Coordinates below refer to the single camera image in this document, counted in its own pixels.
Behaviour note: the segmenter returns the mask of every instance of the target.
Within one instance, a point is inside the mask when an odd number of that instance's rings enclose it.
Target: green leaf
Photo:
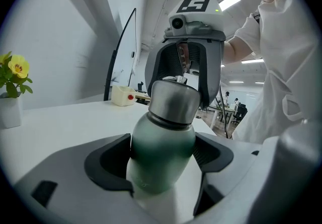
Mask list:
[[[11,82],[7,83],[7,93],[8,93],[8,96],[11,97],[11,98],[17,98],[18,97],[17,88]]]
[[[5,60],[5,66],[8,66],[8,63],[9,61],[11,60],[12,56],[8,57],[6,60]]]
[[[24,85],[20,85],[20,92],[25,93],[26,87]]]
[[[10,78],[10,82],[14,83],[14,84],[18,84],[19,81],[21,80],[21,78],[19,78],[16,74],[14,74],[11,78]]]
[[[4,77],[0,77],[0,88],[2,88],[5,85],[6,81],[7,80]]]
[[[19,85],[22,85],[27,80],[27,78],[19,78],[19,79],[20,79],[18,80]]]
[[[32,89],[28,85],[23,85],[23,86],[26,88],[28,92],[33,93]]]
[[[12,76],[13,76],[12,72],[9,71],[8,73],[6,73],[5,78],[10,79]]]

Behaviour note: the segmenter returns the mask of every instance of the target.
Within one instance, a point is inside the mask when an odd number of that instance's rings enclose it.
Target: yellow flower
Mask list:
[[[0,65],[5,64],[5,60],[10,57],[11,51],[8,54],[0,55]]]
[[[19,78],[26,78],[29,72],[29,63],[20,55],[13,55],[8,63],[8,67]]]

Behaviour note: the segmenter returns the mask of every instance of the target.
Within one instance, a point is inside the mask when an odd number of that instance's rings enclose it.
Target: camera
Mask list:
[[[180,29],[183,27],[183,21],[180,18],[174,18],[172,20],[172,27],[175,29]]]

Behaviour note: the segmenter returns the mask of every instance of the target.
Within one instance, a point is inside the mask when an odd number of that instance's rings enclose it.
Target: white shirt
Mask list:
[[[228,104],[228,98],[229,98],[229,96],[227,96],[225,94],[225,96],[223,97],[223,103],[224,103],[224,105],[227,105]]]
[[[251,15],[235,36],[263,57],[267,75],[257,106],[246,114],[232,137],[263,143],[303,117],[320,114],[311,102],[319,100],[317,89],[322,88],[318,80],[322,75],[317,72],[321,46],[320,33],[302,0],[261,2],[258,9],[260,24]],[[314,93],[310,102],[308,93]]]

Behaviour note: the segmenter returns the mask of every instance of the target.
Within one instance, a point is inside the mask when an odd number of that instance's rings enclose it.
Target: office desk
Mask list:
[[[0,159],[9,182],[15,184],[52,153],[118,134],[132,133],[138,119],[148,111],[139,103],[118,107],[92,102],[24,111],[23,124],[0,130]],[[196,132],[214,134],[201,119],[194,119]],[[163,223],[184,223],[193,218],[201,171],[191,157],[173,189],[148,195],[133,183],[134,198]]]
[[[215,108],[215,107],[211,107],[211,106],[209,106],[209,108],[211,108],[212,110],[215,111],[215,113],[213,114],[212,120],[211,120],[211,125],[210,125],[210,128],[212,130],[213,126],[215,125],[215,121],[216,121],[216,118],[218,116],[218,113],[221,112],[221,110],[218,109],[218,108]],[[226,129],[228,130],[229,127],[230,127],[230,123],[232,121],[233,115],[235,114],[236,111],[235,110],[232,110],[232,109],[229,109],[229,108],[225,108],[225,112],[226,113],[231,113],[231,115],[229,117],[229,121],[228,121],[227,127],[226,127]]]
[[[136,102],[144,104],[145,101],[150,101],[151,98],[146,93],[136,92],[135,97],[138,99]]]

